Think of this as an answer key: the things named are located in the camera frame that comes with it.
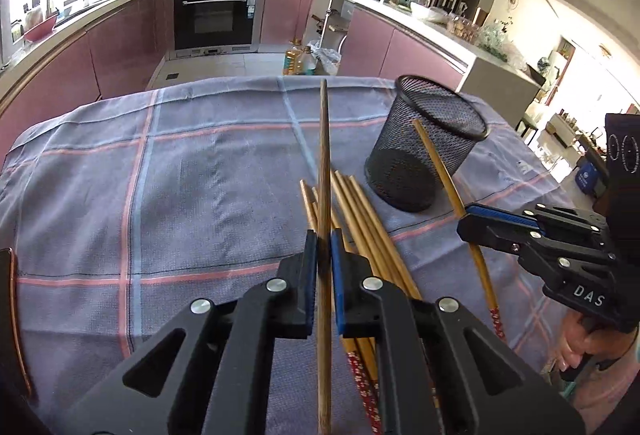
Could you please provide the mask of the right hand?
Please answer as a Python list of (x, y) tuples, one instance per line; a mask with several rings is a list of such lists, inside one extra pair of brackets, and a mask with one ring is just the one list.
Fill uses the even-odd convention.
[(576, 369), (585, 355), (601, 360), (620, 359), (634, 345), (637, 329), (629, 333), (611, 329), (589, 333), (582, 318), (584, 316), (577, 311), (568, 311), (563, 318), (556, 349), (556, 363), (561, 371)]

